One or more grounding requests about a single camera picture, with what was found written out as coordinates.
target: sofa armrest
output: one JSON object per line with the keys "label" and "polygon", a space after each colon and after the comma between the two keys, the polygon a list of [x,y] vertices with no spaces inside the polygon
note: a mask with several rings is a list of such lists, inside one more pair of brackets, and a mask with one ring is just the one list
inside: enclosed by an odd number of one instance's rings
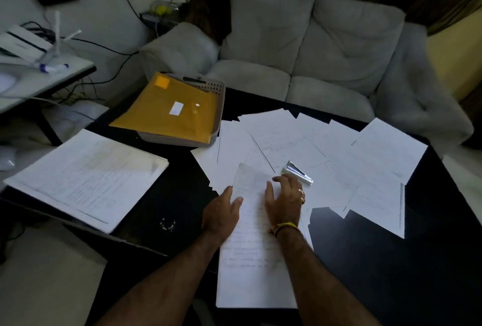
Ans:
{"label": "sofa armrest", "polygon": [[375,114],[404,132],[426,137],[442,157],[473,133],[457,101],[446,92],[426,53],[424,26],[406,23],[377,89]]}
{"label": "sofa armrest", "polygon": [[219,45],[190,23],[180,23],[140,49],[148,80],[155,72],[197,77],[218,60]]}

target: black tabletop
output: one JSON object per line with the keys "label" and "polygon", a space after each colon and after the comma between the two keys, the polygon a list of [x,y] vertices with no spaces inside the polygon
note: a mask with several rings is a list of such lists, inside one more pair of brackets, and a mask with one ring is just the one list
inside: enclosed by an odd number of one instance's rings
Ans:
{"label": "black tabletop", "polygon": [[[108,126],[137,95],[87,129],[169,160],[111,235],[173,256],[199,234],[202,210],[217,193],[190,154],[192,148],[148,143],[134,131]],[[334,119],[358,131],[366,125],[231,89],[223,119],[279,108],[295,117],[302,112],[324,122]],[[83,225],[13,188],[0,198]],[[482,227],[431,147],[406,186],[405,200],[405,239],[352,211],[342,219],[329,208],[314,209],[310,234],[316,255],[384,325],[482,324]]]}

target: person's left hand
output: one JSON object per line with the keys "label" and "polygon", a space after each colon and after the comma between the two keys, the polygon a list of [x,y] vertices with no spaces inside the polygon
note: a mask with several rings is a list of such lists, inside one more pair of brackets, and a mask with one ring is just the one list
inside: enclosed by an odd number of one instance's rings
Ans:
{"label": "person's left hand", "polygon": [[231,235],[239,220],[239,208],[243,203],[243,198],[236,198],[231,204],[233,187],[228,186],[224,192],[214,198],[202,212],[203,231],[214,235],[216,241],[221,246]]}

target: silver stapler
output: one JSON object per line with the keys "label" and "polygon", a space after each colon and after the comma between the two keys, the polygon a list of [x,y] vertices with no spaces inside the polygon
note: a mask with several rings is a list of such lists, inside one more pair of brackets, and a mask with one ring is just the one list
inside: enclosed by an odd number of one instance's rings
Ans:
{"label": "silver stapler", "polygon": [[288,161],[286,166],[281,170],[283,174],[293,174],[296,178],[302,183],[306,185],[313,184],[313,179],[306,175],[303,171],[298,169],[295,164],[291,161]]}

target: wall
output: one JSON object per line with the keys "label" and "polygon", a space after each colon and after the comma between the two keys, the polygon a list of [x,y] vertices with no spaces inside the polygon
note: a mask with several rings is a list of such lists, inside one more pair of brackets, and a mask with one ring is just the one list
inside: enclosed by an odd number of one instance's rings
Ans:
{"label": "wall", "polygon": [[428,38],[429,58],[457,100],[482,82],[482,10]]}
{"label": "wall", "polygon": [[[146,11],[155,0],[130,0],[137,12]],[[130,53],[146,44],[151,33],[130,9],[126,0],[77,0],[56,8],[47,8],[46,17],[53,21],[53,10],[61,11],[61,33],[67,35],[77,29],[82,33],[79,38],[103,44],[119,52]],[[0,0],[0,31],[12,24],[21,24],[33,20],[48,27],[43,18],[44,8],[37,0]],[[77,53],[93,61],[97,71],[91,75],[94,82],[111,79],[117,72],[125,56],[117,55],[105,49],[87,43],[72,41],[70,45]],[[64,46],[64,52],[73,53]],[[126,63],[119,76],[111,83],[98,86],[101,98],[110,99],[129,88],[143,76],[137,56]],[[93,96],[92,89],[87,92]]]}

